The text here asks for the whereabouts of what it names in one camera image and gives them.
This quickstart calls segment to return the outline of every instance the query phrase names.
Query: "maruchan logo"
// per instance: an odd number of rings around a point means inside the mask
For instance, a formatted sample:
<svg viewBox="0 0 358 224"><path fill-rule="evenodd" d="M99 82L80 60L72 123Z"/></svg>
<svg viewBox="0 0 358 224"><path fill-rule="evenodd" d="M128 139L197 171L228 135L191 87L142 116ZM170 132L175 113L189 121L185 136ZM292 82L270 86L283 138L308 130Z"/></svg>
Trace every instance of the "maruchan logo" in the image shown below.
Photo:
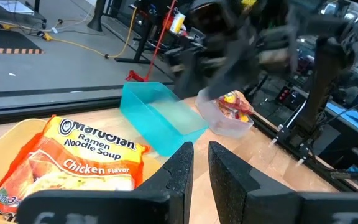
<svg viewBox="0 0 358 224"><path fill-rule="evenodd" d="M73 128L74 128L74 122L72 120L63 119L60 122L59 133L62 136L67 136L73 131Z"/></svg>

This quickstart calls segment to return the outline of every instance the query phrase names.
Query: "wooden table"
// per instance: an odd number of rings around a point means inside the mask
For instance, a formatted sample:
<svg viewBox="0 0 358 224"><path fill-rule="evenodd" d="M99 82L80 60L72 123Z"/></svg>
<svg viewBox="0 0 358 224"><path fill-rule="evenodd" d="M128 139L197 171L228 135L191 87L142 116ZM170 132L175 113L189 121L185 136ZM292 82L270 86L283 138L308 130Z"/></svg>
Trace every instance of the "wooden table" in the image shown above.
<svg viewBox="0 0 358 224"><path fill-rule="evenodd" d="M185 102L197 111L194 98L186 99ZM134 142L147 143L123 117L118 108L71 114L65 117ZM14 123L0 125L0 137L14 125ZM208 143L210 141L219 142L243 160L293 190L337 192L333 186L306 166L296 167L296 160L278 146L269 147L271 139L255 127L252 127L240 139L218 136L208 129L194 145L194 182L190 223L219 223L209 182ZM159 156L156 152L151 152L149 156L155 157L161 163L168 159Z"/></svg>

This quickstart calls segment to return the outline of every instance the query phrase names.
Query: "yellow cable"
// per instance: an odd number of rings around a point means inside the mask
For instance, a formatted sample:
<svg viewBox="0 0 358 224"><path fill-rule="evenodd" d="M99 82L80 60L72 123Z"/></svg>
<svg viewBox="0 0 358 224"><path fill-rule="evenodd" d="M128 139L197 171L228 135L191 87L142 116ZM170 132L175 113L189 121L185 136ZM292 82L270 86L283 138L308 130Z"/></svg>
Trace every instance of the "yellow cable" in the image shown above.
<svg viewBox="0 0 358 224"><path fill-rule="evenodd" d="M62 43L66 43L66 44L71 44L71 45L74 45L74 46L77 46L77 47L82 47L86 50L91 50L99 55L102 55L103 57L105 58L116 58L116 57L119 57L122 55L122 53L124 53L127 45L128 45L128 41L129 41L129 37L131 36L131 30L132 30L132 25L134 23L134 20L135 20L135 15L136 15L136 7L134 9L134 13L132 14L132 19L131 19L131 24L129 25L129 31L128 31L128 36L127 36L127 39L125 41L125 45L124 47L122 48L121 52L119 52L117 55L114 55L114 56L110 56L110 55L107 55L107 54L103 54L102 52L98 51L98 50L95 50L95 49L92 49L90 47L87 47L87 46L84 46L84 45L81 45L81 44L77 44L75 42L72 42L72 41L68 41L68 40L61 40L61 39L57 39L57 38L54 38L54 37L51 37L49 36L48 34L45 33L45 35L47 35L47 38L44 38L45 40L48 40L48 37L50 37L50 40L54 40L54 41L58 41L58 42L62 42Z"/></svg>

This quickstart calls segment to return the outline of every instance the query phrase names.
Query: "electronic equipment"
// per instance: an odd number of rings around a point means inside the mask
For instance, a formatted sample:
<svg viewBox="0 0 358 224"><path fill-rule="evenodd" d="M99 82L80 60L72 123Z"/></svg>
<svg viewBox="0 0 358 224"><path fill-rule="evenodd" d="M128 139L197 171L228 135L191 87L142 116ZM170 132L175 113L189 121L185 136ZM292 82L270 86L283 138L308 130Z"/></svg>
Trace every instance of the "electronic equipment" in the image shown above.
<svg viewBox="0 0 358 224"><path fill-rule="evenodd" d="M304 97L295 89L289 88L287 86L283 87L275 98L275 101L281 103L283 106L286 106L293 111L299 108L305 102L305 100L306 97Z"/></svg>
<svg viewBox="0 0 358 224"><path fill-rule="evenodd" d="M358 193L295 192L217 142L208 160L221 224L358 223Z"/></svg>

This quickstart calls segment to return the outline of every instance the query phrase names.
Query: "red cable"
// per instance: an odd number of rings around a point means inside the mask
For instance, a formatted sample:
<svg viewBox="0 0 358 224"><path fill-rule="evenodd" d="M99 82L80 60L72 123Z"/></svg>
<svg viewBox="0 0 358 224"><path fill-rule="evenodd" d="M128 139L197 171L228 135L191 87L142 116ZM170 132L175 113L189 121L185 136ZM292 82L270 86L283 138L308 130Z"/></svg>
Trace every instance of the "red cable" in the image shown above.
<svg viewBox="0 0 358 224"><path fill-rule="evenodd" d="M155 46L155 51L154 51L154 55L153 55L153 58L150 62L150 67L149 67L149 71L147 72L147 75L146 75L146 78L145 78L145 81L148 81L149 80L149 76L150 74L152 73L153 71L153 67L154 67L154 60L155 58L157 57L157 53L158 53L158 49L160 48L160 44L161 44L161 41L162 41L162 37L164 36L164 32L165 32L165 29L167 28L167 25L168 25L168 21L169 21L169 18L171 17L171 13L172 13L172 10L173 10L173 7L175 6L175 2L177 0L172 0L172 3L171 3L171 7L169 8L169 11L168 11L168 16L167 18L165 19L165 23L164 23L164 27L161 31L161 34L160 34L160 38L157 42L157 45Z"/></svg>

